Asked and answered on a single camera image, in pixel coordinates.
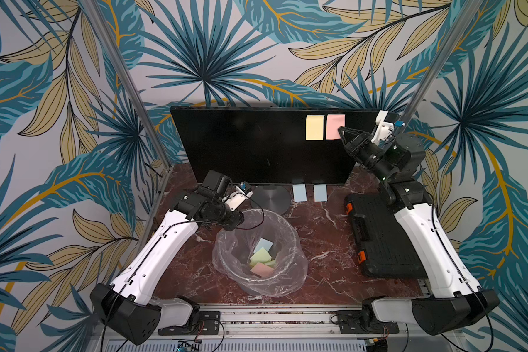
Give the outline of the green sticky note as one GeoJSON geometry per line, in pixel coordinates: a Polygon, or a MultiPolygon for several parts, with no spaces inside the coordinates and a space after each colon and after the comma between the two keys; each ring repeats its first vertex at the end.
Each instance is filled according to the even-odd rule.
{"type": "Polygon", "coordinates": [[[254,267],[257,263],[265,264],[266,262],[269,262],[271,260],[272,260],[271,255],[264,249],[261,249],[259,252],[253,254],[249,258],[249,265],[251,267],[254,267]]]}

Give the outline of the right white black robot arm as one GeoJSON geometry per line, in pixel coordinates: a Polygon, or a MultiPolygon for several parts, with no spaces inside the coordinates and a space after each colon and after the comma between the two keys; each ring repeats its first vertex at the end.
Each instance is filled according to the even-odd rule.
{"type": "Polygon", "coordinates": [[[349,194],[345,212],[357,246],[359,268],[373,278],[424,280],[423,297],[372,297],[362,302],[357,327],[396,332],[416,324],[437,335],[476,324],[499,305],[459,258],[441,226],[434,201],[414,178],[425,159],[416,136],[390,134],[384,143],[366,131],[341,127],[345,151],[378,178],[375,194],[349,194]]]}

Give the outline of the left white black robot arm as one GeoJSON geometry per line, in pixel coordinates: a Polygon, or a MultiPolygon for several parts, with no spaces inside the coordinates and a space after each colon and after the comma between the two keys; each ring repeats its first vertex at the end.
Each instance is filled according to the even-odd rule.
{"type": "Polygon", "coordinates": [[[138,346],[161,329],[198,324],[199,306],[192,300],[160,304],[152,298],[169,264],[201,225],[234,230],[243,223],[239,207],[250,199],[253,188],[242,182],[228,192],[231,183],[211,170],[201,185],[175,195],[157,231],[132,263],[109,284],[92,290],[90,298],[104,326],[138,346]]]}

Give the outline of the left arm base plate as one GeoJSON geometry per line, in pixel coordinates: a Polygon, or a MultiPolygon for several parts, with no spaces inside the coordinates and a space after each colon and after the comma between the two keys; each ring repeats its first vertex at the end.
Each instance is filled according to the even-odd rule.
{"type": "Polygon", "coordinates": [[[182,326],[169,326],[157,331],[160,336],[217,336],[223,333],[220,311],[201,311],[182,326]]]}

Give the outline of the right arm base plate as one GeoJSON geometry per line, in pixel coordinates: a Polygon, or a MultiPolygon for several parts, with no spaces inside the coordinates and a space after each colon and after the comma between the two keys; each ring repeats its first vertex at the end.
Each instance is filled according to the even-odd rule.
{"type": "Polygon", "coordinates": [[[398,325],[377,321],[367,311],[363,310],[338,310],[331,322],[339,327],[341,334],[377,334],[387,336],[399,333],[398,325]]]}

